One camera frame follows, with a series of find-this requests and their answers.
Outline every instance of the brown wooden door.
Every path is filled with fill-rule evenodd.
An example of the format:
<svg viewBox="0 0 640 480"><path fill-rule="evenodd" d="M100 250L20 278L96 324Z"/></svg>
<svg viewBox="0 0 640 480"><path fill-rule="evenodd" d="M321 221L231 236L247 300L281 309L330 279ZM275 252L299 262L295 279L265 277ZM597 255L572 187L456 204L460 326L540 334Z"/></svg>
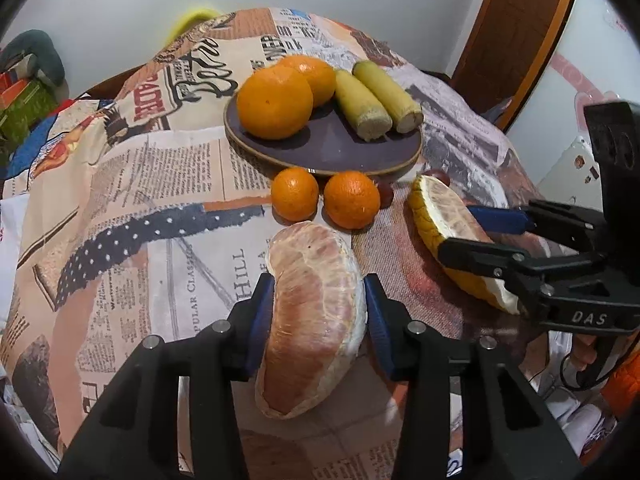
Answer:
<svg viewBox="0 0 640 480"><path fill-rule="evenodd" d="M485 0L452 86L477 113L515 95L559 0Z"/></svg>

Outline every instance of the small orange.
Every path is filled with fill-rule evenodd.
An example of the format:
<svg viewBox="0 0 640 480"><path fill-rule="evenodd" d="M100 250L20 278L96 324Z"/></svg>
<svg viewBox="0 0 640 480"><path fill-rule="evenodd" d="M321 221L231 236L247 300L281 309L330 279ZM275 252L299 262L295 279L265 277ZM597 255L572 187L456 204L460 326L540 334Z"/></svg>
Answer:
<svg viewBox="0 0 640 480"><path fill-rule="evenodd" d="M271 204L290 222L301 222L318 208L318 183L302 168L289 168L276 175L271 183Z"/></svg>
<svg viewBox="0 0 640 480"><path fill-rule="evenodd" d="M238 117L252 135L267 140L290 137L300 131L314 106L314 95L304 76L288 66L256 71L238 91Z"/></svg>
<svg viewBox="0 0 640 480"><path fill-rule="evenodd" d="M324 186L324 207L329 218L345 229L362 229L380 209L380 193L359 171L335 174Z"/></svg>
<svg viewBox="0 0 640 480"><path fill-rule="evenodd" d="M322 106L333 97L335 92L335 72L328 63L322 59L311 56L295 54L283 57L278 63L289 66L300 72L311 86L314 94L314 108Z"/></svg>

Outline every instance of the purple plate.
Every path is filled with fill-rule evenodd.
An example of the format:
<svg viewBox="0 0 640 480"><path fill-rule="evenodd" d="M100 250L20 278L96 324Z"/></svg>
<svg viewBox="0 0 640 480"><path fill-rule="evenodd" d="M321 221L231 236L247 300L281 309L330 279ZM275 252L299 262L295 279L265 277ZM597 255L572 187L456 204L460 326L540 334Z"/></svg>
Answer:
<svg viewBox="0 0 640 480"><path fill-rule="evenodd" d="M307 125L295 135L262 140L240 125L233 96L225 108L225 129L230 139L258 158L325 175L347 170L392 173L414 162L422 147L419 130L405 135L391 130L381 139L365 142L351 129L334 100L316 108Z"/></svg>

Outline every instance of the wall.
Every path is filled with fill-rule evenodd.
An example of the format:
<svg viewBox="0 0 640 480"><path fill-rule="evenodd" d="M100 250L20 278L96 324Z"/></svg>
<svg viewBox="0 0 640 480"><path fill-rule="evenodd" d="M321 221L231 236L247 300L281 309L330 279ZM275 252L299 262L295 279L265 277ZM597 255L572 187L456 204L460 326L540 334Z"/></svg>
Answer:
<svg viewBox="0 0 640 480"><path fill-rule="evenodd" d="M469 35L471 34L471 29L474 28L474 24L476 23L476 18L478 17L478 12L480 11L480 7L482 6L482 1L483 0L471 0L471 3L469 4L466 18L462 24L462 29L460 30L458 40L453 47L453 51L451 53L451 56L449 57L449 62L447 63L446 73L449 76L453 76L453 73L456 71L458 61L460 60L460 56L462 56L462 51L465 49L466 42L469 39Z"/></svg>
<svg viewBox="0 0 640 480"><path fill-rule="evenodd" d="M349 23L425 70L444 72L472 0L27 0L0 43L28 28L49 33L70 95L149 60L193 7L222 12L292 7Z"/></svg>
<svg viewBox="0 0 640 480"><path fill-rule="evenodd" d="M550 63L507 131L535 184L577 136L589 139L578 125L577 101L592 104L618 96L640 103L640 52L618 19L607 0L575 0L554 53L568 64Z"/></svg>

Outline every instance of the newspaper print tablecloth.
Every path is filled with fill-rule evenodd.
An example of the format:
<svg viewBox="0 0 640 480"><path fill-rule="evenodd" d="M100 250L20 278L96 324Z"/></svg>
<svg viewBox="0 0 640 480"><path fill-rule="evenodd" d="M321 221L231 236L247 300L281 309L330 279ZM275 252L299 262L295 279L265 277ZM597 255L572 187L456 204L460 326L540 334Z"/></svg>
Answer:
<svg viewBox="0 0 640 480"><path fill-rule="evenodd" d="M193 336L251 294L268 240L282 228L270 207L276 169L228 142L223 109L254 70L293 53L346 69L372 59L425 113L422 156L394 184L392 207L369 229L344 234L363 273L377 272L390 296L444 335L493 333L520 350L528 341L519 318L449 281L405 204L412 177L428 167L444 168L470 202L535 196L503 134L359 30L296 10L240 10L178 38L113 104L80 101L62 112L31 167L5 183L5 196L28 189L30 202L0 360L47 449L64 453L142 338ZM557 249L516 241L537 254ZM253 385L235 384L252 478L388 478L404 394L379 377L365 346L329 399L294 420L266 419Z"/></svg>

